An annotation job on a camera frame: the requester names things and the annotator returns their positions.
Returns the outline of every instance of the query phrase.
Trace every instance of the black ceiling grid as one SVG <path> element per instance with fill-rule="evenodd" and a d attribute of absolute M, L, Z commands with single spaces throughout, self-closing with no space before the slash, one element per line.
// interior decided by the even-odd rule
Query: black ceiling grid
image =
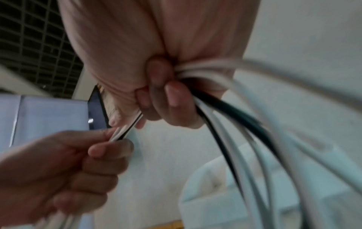
<path fill-rule="evenodd" d="M 56 0 L 0 0 L 0 64 L 58 98 L 72 98 L 83 63 Z"/>

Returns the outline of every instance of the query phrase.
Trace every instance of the ceiling beam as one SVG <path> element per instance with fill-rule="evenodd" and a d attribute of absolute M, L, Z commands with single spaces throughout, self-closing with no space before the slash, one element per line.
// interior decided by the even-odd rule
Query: ceiling beam
<path fill-rule="evenodd" d="M 75 87 L 72 99 L 77 100 L 89 100 L 91 93 L 93 91 L 94 86 L 96 85 L 96 81 L 89 72 L 83 68 L 77 86 Z"/>
<path fill-rule="evenodd" d="M 0 87 L 20 95 L 51 97 L 49 93 L 41 90 L 3 65 L 0 65 Z"/>

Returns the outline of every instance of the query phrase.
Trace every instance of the person's left hand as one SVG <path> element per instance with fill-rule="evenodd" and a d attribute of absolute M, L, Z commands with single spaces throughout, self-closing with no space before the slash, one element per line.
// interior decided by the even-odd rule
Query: person's left hand
<path fill-rule="evenodd" d="M 108 142 L 115 129 L 64 131 L 12 149 L 0 158 L 0 227 L 35 223 L 57 210 L 101 207 L 133 151 Z"/>

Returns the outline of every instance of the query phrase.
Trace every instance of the hand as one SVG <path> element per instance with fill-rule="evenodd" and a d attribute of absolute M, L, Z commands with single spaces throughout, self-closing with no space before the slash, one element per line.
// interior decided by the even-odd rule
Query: hand
<path fill-rule="evenodd" d="M 173 65 L 242 57 L 259 6 L 259 0 L 59 3 L 74 49 L 114 98 L 119 113 L 111 118 L 112 126 L 129 123 L 141 107 L 147 119 L 191 128 L 201 121 L 189 90 L 175 81 Z M 154 56 L 164 58 L 150 60 Z M 218 97 L 225 91 L 205 81 L 186 85 Z"/>
<path fill-rule="evenodd" d="M 108 142 L 114 129 L 64 131 L 12 149 L 0 158 L 0 226 L 35 223 L 57 210 L 101 207 L 133 151 Z"/>

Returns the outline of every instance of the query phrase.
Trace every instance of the bundle of cables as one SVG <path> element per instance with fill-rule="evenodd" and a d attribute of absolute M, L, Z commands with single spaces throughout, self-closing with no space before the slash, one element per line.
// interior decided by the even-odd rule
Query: bundle of cables
<path fill-rule="evenodd" d="M 260 146 L 254 140 L 254 138 L 258 138 L 260 142 L 275 155 L 294 183 L 301 202 L 303 216 L 301 228 L 334 228 L 334 225 L 327 217 L 324 207 L 317 199 L 316 191 L 307 171 L 303 169 L 301 163 L 302 154 L 307 155 L 324 166 L 362 195 L 361 177 L 355 176 L 343 167 L 338 166 L 333 160 L 325 159 L 307 142 L 287 133 L 287 131 L 281 127 L 278 120 L 247 87 L 236 80 L 224 76 L 220 73 L 220 69 L 240 69 L 285 81 L 309 90 L 310 92 L 330 98 L 358 112 L 362 112 L 362 99 L 347 92 L 328 88 L 306 80 L 305 77 L 296 73 L 284 71 L 254 60 L 208 60 L 186 63 L 175 68 L 176 75 L 180 80 L 186 78 L 202 78 L 211 80 L 231 90 L 240 99 L 245 101 L 257 115 L 256 119 L 218 98 L 202 91 L 191 89 L 195 98 L 197 112 L 216 140 L 230 168 L 240 194 L 244 199 L 252 227 L 254 229 L 283 228 L 281 214 L 276 207 L 276 193 L 271 178 L 271 168 L 266 162 L 265 155 L 261 153 Z M 221 122 L 213 114 L 213 110 L 229 119 L 254 150 L 265 177 L 268 205 L 264 203 L 258 191 L 246 160 L 238 151 L 238 147 Z M 127 133 L 141 117 L 142 114 L 139 113 L 131 125 L 118 129 L 110 141 L 116 141 L 126 137 Z M 35 228 L 76 229 L 78 228 L 79 221 L 79 216 L 73 217 L 57 213 L 47 220 L 41 220 Z"/>

